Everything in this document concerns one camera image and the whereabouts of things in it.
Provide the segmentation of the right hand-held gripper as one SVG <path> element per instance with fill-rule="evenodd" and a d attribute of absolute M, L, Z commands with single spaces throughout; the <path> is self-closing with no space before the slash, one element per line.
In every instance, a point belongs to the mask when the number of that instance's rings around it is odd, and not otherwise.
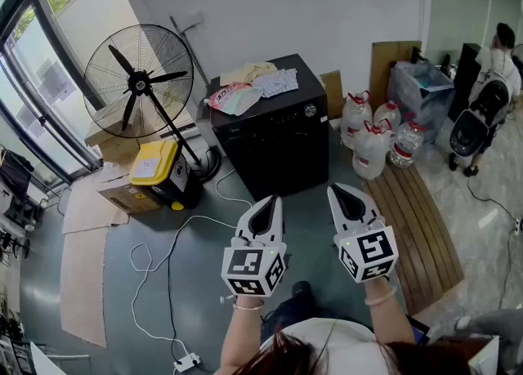
<path fill-rule="evenodd" d="M 356 283 L 388 276 L 399 258 L 390 225 L 378 216 L 374 200 L 351 185 L 331 184 L 327 189 L 336 234 L 338 259 Z M 350 230 L 356 223 L 369 223 Z"/>

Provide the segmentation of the black washing machine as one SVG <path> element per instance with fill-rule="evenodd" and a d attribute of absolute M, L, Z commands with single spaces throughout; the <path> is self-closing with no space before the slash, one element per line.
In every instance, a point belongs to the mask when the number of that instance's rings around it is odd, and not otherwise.
<path fill-rule="evenodd" d="M 274 59 L 296 69 L 297 90 L 262 98 L 240 116 L 210 113 L 214 134 L 252 197 L 295 194 L 329 178 L 327 95 L 306 62 L 292 54 Z M 316 116 L 304 107 L 313 104 Z"/>

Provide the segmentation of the person's left forearm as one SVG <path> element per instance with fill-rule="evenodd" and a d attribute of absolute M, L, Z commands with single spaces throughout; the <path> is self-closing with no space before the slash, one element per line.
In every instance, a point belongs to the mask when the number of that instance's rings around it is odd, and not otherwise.
<path fill-rule="evenodd" d="M 220 368 L 215 375 L 231 375 L 260 350 L 261 309 L 259 297 L 238 296 L 221 350 Z"/>

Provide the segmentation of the beige cloth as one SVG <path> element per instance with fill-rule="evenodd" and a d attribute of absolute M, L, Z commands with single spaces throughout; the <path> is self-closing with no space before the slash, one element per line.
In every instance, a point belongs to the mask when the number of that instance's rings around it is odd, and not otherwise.
<path fill-rule="evenodd" d="M 220 76 L 220 85 L 229 86 L 232 83 L 249 84 L 255 78 L 273 73 L 276 67 L 270 62 L 249 62 L 232 72 Z"/>

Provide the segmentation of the grey wall pipe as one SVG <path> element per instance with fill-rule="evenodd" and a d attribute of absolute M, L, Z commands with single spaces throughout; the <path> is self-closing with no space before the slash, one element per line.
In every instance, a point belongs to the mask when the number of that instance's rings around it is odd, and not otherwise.
<path fill-rule="evenodd" d="M 187 49 L 191 55 L 191 58 L 192 58 L 192 61 L 193 61 L 193 64 L 195 66 L 195 68 L 197 69 L 201 79 L 203 80 L 203 83 L 205 84 L 206 87 L 209 87 L 209 80 L 208 80 L 208 76 L 205 74 L 205 72 L 203 71 L 203 67 L 202 65 L 200 64 L 199 62 L 199 58 L 197 57 L 195 51 L 194 51 L 194 48 L 192 47 L 192 45 L 190 44 L 190 41 L 189 39 L 187 38 L 187 34 L 186 32 L 189 31 L 190 29 L 194 29 L 197 25 L 199 25 L 200 23 L 202 23 L 201 20 L 198 20 L 198 21 L 195 21 L 193 22 L 192 24 L 188 25 L 187 27 L 185 27 L 184 29 L 182 29 L 179 24 L 175 21 L 174 17 L 172 15 L 169 15 L 169 20 L 171 21 L 172 23 L 172 26 L 174 27 L 174 29 L 176 30 L 176 33 L 179 37 L 181 37 L 182 41 L 185 43 L 185 45 L 187 46 Z"/>

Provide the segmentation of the checked cloth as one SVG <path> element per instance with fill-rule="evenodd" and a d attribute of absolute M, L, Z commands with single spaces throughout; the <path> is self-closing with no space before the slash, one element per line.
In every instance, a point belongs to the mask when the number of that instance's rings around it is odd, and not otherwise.
<path fill-rule="evenodd" d="M 296 69 L 278 69 L 275 72 L 257 77 L 252 86 L 264 98 L 271 98 L 282 93 L 291 92 L 299 88 Z"/>

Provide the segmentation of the black cabinet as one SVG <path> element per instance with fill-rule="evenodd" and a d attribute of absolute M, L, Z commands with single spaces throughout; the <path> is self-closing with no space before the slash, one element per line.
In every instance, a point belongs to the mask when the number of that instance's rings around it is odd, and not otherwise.
<path fill-rule="evenodd" d="M 468 98 L 472 86 L 477 80 L 481 64 L 476 62 L 476 57 L 481 46 L 476 43 L 464 43 L 458 61 L 457 73 L 454 77 L 454 99 L 449 108 L 448 118 L 455 123 L 458 116 L 468 107 Z"/>

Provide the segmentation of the black bin with yellow lid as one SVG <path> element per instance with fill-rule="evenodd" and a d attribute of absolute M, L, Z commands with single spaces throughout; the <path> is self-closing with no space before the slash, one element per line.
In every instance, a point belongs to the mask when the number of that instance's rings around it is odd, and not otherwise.
<path fill-rule="evenodd" d="M 141 145 L 132 166 L 130 182 L 174 211 L 195 208 L 202 190 L 198 177 L 175 140 Z"/>

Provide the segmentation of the black-framed window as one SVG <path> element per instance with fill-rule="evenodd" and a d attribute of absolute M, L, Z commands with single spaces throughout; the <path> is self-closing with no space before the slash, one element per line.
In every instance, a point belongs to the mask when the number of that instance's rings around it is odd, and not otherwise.
<path fill-rule="evenodd" d="M 0 145 L 26 158 L 40 183 L 101 165 L 84 139 L 110 90 L 84 72 L 103 41 L 136 21 L 128 0 L 0 0 Z"/>

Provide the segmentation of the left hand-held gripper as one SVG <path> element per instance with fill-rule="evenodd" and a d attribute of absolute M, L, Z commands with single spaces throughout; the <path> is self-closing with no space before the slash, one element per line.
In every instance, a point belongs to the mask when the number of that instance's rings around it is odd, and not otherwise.
<path fill-rule="evenodd" d="M 262 199 L 240 217 L 237 237 L 225 248 L 221 268 L 221 277 L 234 295 L 272 296 L 287 270 L 283 232 L 283 201 L 277 195 Z"/>

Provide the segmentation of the flat cardboard floor sheet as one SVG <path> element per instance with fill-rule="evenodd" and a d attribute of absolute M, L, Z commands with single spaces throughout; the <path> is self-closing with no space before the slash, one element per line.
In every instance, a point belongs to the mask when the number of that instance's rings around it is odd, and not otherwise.
<path fill-rule="evenodd" d="M 97 174 L 72 184 L 63 220 L 63 234 L 126 225 L 129 222 L 129 215 L 100 195 L 98 186 Z"/>
<path fill-rule="evenodd" d="M 60 271 L 60 323 L 67 333 L 106 347 L 103 283 L 108 230 L 65 235 Z"/>

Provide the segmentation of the large leaning cardboard sheet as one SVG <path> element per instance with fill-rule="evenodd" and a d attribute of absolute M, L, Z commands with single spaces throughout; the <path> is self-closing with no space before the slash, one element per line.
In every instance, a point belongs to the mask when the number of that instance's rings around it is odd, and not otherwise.
<path fill-rule="evenodd" d="M 370 106 L 373 112 L 385 103 L 391 66 L 397 61 L 410 60 L 413 48 L 422 47 L 421 41 L 374 42 L 370 70 Z"/>

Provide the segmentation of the clear water bottle red cap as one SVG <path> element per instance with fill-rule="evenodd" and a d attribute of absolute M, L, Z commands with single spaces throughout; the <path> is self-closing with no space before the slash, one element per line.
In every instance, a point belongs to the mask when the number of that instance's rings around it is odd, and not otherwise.
<path fill-rule="evenodd" d="M 388 119 L 378 123 L 364 120 L 364 126 L 356 133 L 352 156 L 357 175 L 365 180 L 378 177 L 385 166 L 390 143 L 391 124 Z"/>
<path fill-rule="evenodd" d="M 368 90 L 356 94 L 347 93 L 342 109 L 340 133 L 342 144 L 351 150 L 354 149 L 355 138 L 359 130 L 364 127 L 364 122 L 372 121 L 370 97 Z"/>
<path fill-rule="evenodd" d="M 380 105 L 374 115 L 375 123 L 388 123 L 392 133 L 397 133 L 401 124 L 400 106 L 392 100 Z"/>
<path fill-rule="evenodd" d="M 391 163 L 399 168 L 409 167 L 413 163 L 418 149 L 423 144 L 424 132 L 425 127 L 414 119 L 402 123 L 389 152 Z"/>

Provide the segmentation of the wooden slatted board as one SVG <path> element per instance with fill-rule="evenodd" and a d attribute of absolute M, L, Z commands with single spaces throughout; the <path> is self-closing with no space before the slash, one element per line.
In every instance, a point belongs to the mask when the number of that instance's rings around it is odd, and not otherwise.
<path fill-rule="evenodd" d="M 447 226 L 414 165 L 387 164 L 363 188 L 394 230 L 399 251 L 395 270 L 407 311 L 416 315 L 464 280 Z"/>

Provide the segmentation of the pink detergent bag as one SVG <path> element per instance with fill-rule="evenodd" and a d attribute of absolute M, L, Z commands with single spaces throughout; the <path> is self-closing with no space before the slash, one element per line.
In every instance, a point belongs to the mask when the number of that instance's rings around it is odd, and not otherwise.
<path fill-rule="evenodd" d="M 240 116 L 254 106 L 262 93 L 245 83 L 232 83 L 214 92 L 208 99 L 208 105 L 224 114 Z"/>

